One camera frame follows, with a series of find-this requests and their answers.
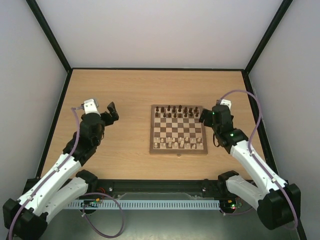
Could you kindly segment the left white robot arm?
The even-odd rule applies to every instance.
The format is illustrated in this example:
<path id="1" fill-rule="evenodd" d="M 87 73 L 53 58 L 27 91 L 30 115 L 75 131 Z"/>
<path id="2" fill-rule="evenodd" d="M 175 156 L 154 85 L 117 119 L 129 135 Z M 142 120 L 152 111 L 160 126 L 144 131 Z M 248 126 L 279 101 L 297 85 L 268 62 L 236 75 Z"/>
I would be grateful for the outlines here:
<path id="1" fill-rule="evenodd" d="M 70 202 L 96 189 L 98 178 L 81 167 L 95 154 L 104 138 L 105 127 L 119 119 L 115 104 L 100 113 L 95 99 L 85 100 L 76 117 L 77 130 L 51 169 L 17 200 L 8 199 L 2 207 L 7 238 L 37 240 L 50 221 Z"/>

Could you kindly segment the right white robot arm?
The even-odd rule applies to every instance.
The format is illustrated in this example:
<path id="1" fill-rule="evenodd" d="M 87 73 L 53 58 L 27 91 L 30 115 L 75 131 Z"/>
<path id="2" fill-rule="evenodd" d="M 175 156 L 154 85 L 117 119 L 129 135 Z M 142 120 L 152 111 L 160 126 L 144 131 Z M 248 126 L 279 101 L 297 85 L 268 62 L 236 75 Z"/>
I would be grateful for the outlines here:
<path id="1" fill-rule="evenodd" d="M 219 146 L 234 157 L 251 176 L 254 183 L 244 180 L 237 172 L 218 176 L 218 191 L 235 194 L 253 209 L 262 224 L 274 230 L 290 222 L 298 223 L 301 210 L 301 191 L 296 184 L 288 184 L 256 153 L 245 133 L 234 127 L 228 105 L 217 104 L 203 109 L 199 122 L 213 130 Z"/>

